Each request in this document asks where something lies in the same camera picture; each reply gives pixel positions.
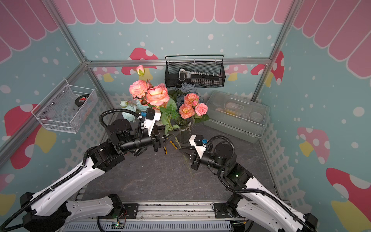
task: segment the teal wall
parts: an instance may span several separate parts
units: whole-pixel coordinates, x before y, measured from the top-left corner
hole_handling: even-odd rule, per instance
[[[262,140],[280,193],[320,232],[370,231],[370,80],[295,28],[281,51],[282,82],[259,95],[271,109]]]

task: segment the red mushroom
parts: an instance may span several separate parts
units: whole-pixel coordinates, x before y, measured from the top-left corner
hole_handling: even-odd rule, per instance
[[[315,151],[318,161],[321,164],[327,161],[330,155],[330,142],[326,132],[312,128],[299,127],[296,138],[305,140],[299,147],[306,157],[308,157],[312,151]]]
[[[330,184],[348,201],[331,205],[348,231],[371,228],[371,183],[334,168],[326,169]]]
[[[264,71],[264,67],[265,67],[265,65],[262,65],[262,64],[256,65],[251,70],[251,74],[252,75],[262,74],[263,71]],[[282,82],[284,71],[285,71],[285,59],[284,59],[282,51],[280,51],[278,53],[276,62],[273,64],[273,67],[268,74],[268,78],[265,81],[265,85],[270,88],[270,83],[271,83],[273,77],[275,77],[277,85],[280,85],[281,82]]]
[[[97,75],[98,79],[104,78],[105,82],[112,82],[114,79],[111,77],[111,73],[119,74],[115,67],[95,67],[93,71]]]
[[[36,106],[36,104],[20,105],[14,107],[5,114],[4,122],[7,135],[3,136],[3,140],[7,140],[12,136],[22,124],[31,117],[31,111]],[[41,125],[38,125],[10,157],[13,168],[24,168],[30,162],[35,144],[38,145],[44,153],[48,153],[55,144],[56,138],[56,133],[47,131]]]
[[[227,81],[235,81],[237,80],[237,73],[248,73],[247,65],[228,65],[224,68],[226,75],[229,75]]]
[[[129,60],[158,60],[157,56],[154,55],[152,52],[144,49],[144,48],[135,48],[133,52],[130,54]],[[125,75],[132,75],[137,73],[137,67],[122,67],[121,72]],[[150,68],[154,69],[163,69],[163,66],[144,66],[145,75],[139,76],[139,80],[152,80],[153,76],[150,73]]]

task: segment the wall-mounted basket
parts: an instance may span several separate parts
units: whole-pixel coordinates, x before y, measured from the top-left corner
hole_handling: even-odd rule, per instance
[[[47,130],[76,134],[98,102],[98,97],[94,89],[70,85],[67,80],[62,82],[60,90],[53,96],[51,93],[46,96],[32,114]]]
[[[165,84],[180,88],[182,83],[197,88],[224,87],[223,55],[166,56]]]

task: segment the clear plastic storage box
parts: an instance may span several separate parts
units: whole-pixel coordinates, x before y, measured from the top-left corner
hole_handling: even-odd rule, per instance
[[[219,91],[213,92],[206,105],[210,120],[205,125],[251,143],[263,136],[268,106]]]

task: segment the round black object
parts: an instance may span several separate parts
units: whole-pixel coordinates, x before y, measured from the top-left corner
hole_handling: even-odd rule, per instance
[[[77,107],[81,107],[84,104],[84,102],[88,99],[88,97],[89,97],[89,94],[78,96],[75,100],[75,105]]]
[[[228,158],[232,155],[232,148],[229,144],[221,143],[215,147],[216,163],[224,165]]]

